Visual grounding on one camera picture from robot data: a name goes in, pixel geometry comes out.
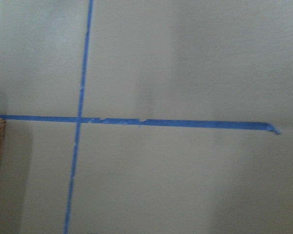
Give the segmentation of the blue floor tape lines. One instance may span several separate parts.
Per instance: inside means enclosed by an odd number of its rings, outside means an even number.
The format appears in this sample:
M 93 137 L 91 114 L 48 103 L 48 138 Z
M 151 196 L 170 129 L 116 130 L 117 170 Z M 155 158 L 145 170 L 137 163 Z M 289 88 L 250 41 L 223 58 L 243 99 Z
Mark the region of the blue floor tape lines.
M 281 134 L 280 131 L 272 124 L 267 122 L 251 121 L 210 121 L 210 120 L 179 120 L 179 119 L 145 119 L 138 118 L 99 118 L 84 117 L 84 97 L 86 90 L 86 75 L 88 67 L 88 54 L 90 45 L 90 35 L 92 26 L 92 16 L 94 12 L 94 1 L 88 2 L 86 33 L 84 37 L 84 51 L 82 62 L 82 73 L 79 88 L 78 111 L 76 117 L 47 117 L 47 116 L 29 116 L 29 115 L 0 115 L 5 120 L 20 121 L 38 121 L 38 122 L 59 122 L 75 123 L 74 148 L 71 160 L 71 169 L 68 185 L 68 196 L 65 208 L 65 218 L 63 224 L 63 233 L 69 233 L 72 199 L 74 193 L 74 180 L 76 175 L 77 161 L 79 155 L 79 145 L 82 124 L 107 124 L 107 125 L 129 125 L 129 126 L 161 126 L 161 127 L 184 127 L 184 128 L 207 128 L 207 129 L 233 129 L 233 130 L 255 130 L 272 132 L 275 135 Z

